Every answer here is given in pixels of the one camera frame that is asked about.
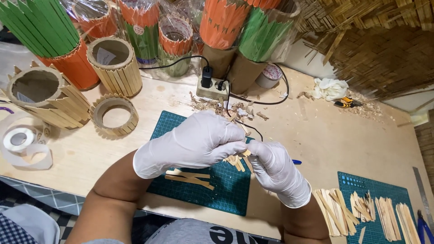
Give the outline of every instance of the checkered fabric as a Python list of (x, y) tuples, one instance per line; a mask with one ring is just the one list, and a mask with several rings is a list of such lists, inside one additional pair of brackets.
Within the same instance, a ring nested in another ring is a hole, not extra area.
[(0, 214), (0, 243), (38, 244), (21, 226)]

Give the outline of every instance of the green cutting mat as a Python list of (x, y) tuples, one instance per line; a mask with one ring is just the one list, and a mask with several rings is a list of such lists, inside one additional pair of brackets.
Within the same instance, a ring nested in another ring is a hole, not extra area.
[[(338, 171), (339, 188), (342, 191), (345, 199), (345, 205), (351, 210), (350, 195), (355, 191), (359, 197), (364, 196), (365, 193), (370, 192), (371, 197), (375, 198), (390, 198), (392, 199), (393, 209), (397, 203), (405, 203), (410, 208), (411, 217), (416, 226), (416, 222), (413, 215), (413, 209), (411, 208), (410, 197), (406, 188), (396, 185), (386, 184), (380, 181), (374, 181), (364, 177), (350, 175), (347, 173)], [(405, 244), (404, 236), (402, 235), (401, 226), (399, 224), (398, 216), (395, 217), (398, 222), (399, 231), (401, 233), (401, 241), (394, 241), (394, 244)], [(389, 244), (384, 237), (383, 229), (381, 227), (380, 217), (377, 211), (377, 205), (375, 205), (375, 222), (360, 222), (355, 228), (357, 233), (353, 236), (347, 236), (347, 244), (358, 244), (358, 238), (362, 228), (366, 226), (365, 235), (363, 237), (363, 244)]]
[[(186, 117), (163, 111), (152, 133), (151, 140), (171, 131), (185, 119)], [(153, 180), (148, 192), (231, 214), (246, 216), (250, 171), (244, 160), (241, 160), (241, 162), (246, 169), (245, 172), (237, 171), (236, 167), (223, 161), (208, 168), (181, 168), (181, 171), (184, 172), (211, 175), (211, 179), (202, 180), (209, 181), (215, 187), (213, 191), (197, 184), (166, 180), (164, 178), (165, 174), (162, 174)]]

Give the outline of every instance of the plywood work surface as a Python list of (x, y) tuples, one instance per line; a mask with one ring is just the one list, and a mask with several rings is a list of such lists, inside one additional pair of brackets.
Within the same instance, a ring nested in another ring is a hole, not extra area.
[[(342, 171), (407, 188), (413, 209), (423, 208), (411, 167), (419, 168), (425, 189), (430, 189), (430, 185), (416, 135), (412, 125), (398, 127), (408, 121), (407, 114), (382, 106), (384, 116), (381, 122), (377, 122), (342, 112), (342, 109), (322, 99), (296, 99), (300, 92), (313, 88), (313, 78), (292, 69), (283, 70), (291, 87), (289, 97), (293, 99), (276, 106), (253, 104), (255, 113), (261, 112), (269, 119), (265, 121), (257, 116), (253, 121), (246, 120), (246, 124), (256, 127), (264, 141), (272, 138), (282, 143), (293, 159), (301, 160), (302, 164), (296, 167), (310, 182), (312, 189), (337, 188), (337, 171)], [(189, 92), (196, 90), (195, 74), (191, 72), (188, 77), (180, 79), (151, 79), (151, 74), (157, 76), (157, 73), (141, 71), (143, 89), (131, 99), (139, 115), (133, 132), (120, 138), (107, 138), (92, 123), (75, 130), (62, 130), (54, 135), (57, 139), (48, 142), (54, 162), (51, 169), (16, 169), (1, 159), (0, 175), (86, 196), (110, 165), (149, 141), (162, 110), (182, 116), (194, 113), (188, 105), (191, 103)], [(249, 98), (256, 100), (260, 94), (261, 102), (276, 102), (281, 99), (279, 91), (283, 94), (285, 90), (282, 80), (274, 90), (265, 91), (254, 84)], [(92, 103), (105, 92), (104, 87), (99, 85), (83, 94)], [(6, 112), (0, 113), (0, 119), (5, 116)], [(116, 117), (116, 113), (111, 113), (111, 116), (111, 119), (121, 119)], [(250, 131), (250, 137), (260, 139), (254, 130)], [(434, 206), (432, 193), (427, 191), (426, 194), (429, 203)], [(245, 217), (150, 193), (144, 196), (142, 203), (144, 209), (160, 214), (195, 218), (281, 239), (278, 230), (281, 226), (279, 200), (263, 190), (254, 175), (250, 181)], [(346, 243), (343, 237), (335, 237), (332, 241)]]

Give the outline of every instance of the white latex glove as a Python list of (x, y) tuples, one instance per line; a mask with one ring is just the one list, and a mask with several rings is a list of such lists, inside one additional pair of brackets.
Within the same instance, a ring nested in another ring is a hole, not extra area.
[(151, 179), (171, 167), (206, 168), (246, 149), (243, 129), (211, 110), (201, 111), (141, 146), (133, 168), (141, 178)]
[(295, 167), (282, 144), (251, 140), (247, 147), (253, 155), (257, 155), (250, 156), (249, 160), (264, 189), (277, 193), (280, 201), (289, 208), (299, 208), (309, 202), (310, 184)]

